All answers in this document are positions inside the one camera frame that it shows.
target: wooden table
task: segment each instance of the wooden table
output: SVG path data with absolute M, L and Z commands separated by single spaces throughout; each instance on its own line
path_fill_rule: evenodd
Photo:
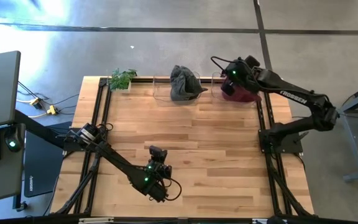
M 100 77 L 84 77 L 73 127 L 90 123 Z M 204 92 L 196 106 L 164 106 L 153 97 L 151 83 L 133 83 L 128 94 L 112 94 L 108 122 L 114 125 L 108 139 L 133 164 L 145 166 L 149 146 L 168 150 L 166 164 L 183 187 L 173 202 L 149 201 L 133 189 L 127 177 L 101 160 L 92 216 L 114 217 L 269 217 L 273 215 L 265 157 L 260 152 L 256 104 L 239 104 Z M 276 122 L 291 121 L 288 100 L 271 94 Z M 104 107 L 99 110 L 98 123 Z M 287 184 L 294 196 L 313 213 L 302 163 L 283 154 Z M 84 153 L 63 161 L 51 212 L 68 200 L 78 185 Z M 82 208 L 89 188 L 85 189 Z M 175 184 L 168 189 L 176 196 Z M 284 211 L 279 190 L 280 208 Z

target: green plant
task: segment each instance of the green plant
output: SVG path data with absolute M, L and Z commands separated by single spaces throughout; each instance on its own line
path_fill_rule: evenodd
M 110 90 L 126 90 L 128 89 L 129 82 L 136 76 L 136 70 L 129 69 L 129 71 L 119 72 L 119 69 L 112 71 L 111 78 L 109 79 Z

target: gray towel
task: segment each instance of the gray towel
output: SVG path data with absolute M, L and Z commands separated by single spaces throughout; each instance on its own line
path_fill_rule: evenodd
M 201 87 L 200 81 L 191 72 L 190 69 L 184 66 L 175 65 L 171 77 L 171 100 L 185 101 L 193 100 L 207 88 Z

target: potted plant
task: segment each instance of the potted plant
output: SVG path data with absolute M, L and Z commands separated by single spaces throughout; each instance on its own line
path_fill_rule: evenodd
M 121 93 L 128 93 L 131 90 L 131 80 L 137 76 L 136 70 L 129 69 L 129 71 L 120 72 L 115 69 L 109 79 L 109 86 L 111 91 L 118 91 Z

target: concrete floor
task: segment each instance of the concrete floor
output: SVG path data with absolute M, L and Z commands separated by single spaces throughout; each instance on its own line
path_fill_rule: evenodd
M 266 29 L 358 30 L 358 0 L 259 0 Z M 86 27 L 257 29 L 253 0 L 0 0 L 0 22 Z M 334 105 L 358 90 L 358 35 L 267 35 L 275 72 L 306 89 L 327 94 Z M 217 68 L 212 55 L 253 55 L 263 64 L 259 34 L 177 32 L 52 32 L 0 26 L 0 52 L 22 52 L 19 80 L 56 102 L 80 90 L 85 75 L 109 75 L 134 68 L 139 75 L 168 75 L 175 64 L 202 76 Z M 76 99 L 61 107 L 75 105 Z M 27 105 L 17 108 L 39 114 Z M 294 116 L 308 110 L 291 103 Z M 59 115 L 42 124 L 70 121 Z M 315 213 L 358 221 L 358 181 L 343 175 L 356 171 L 341 122 L 327 133 L 311 131 L 302 140 L 306 176 Z M 50 195 L 24 199 L 28 210 L 11 210 L 0 200 L 0 218 L 42 215 Z

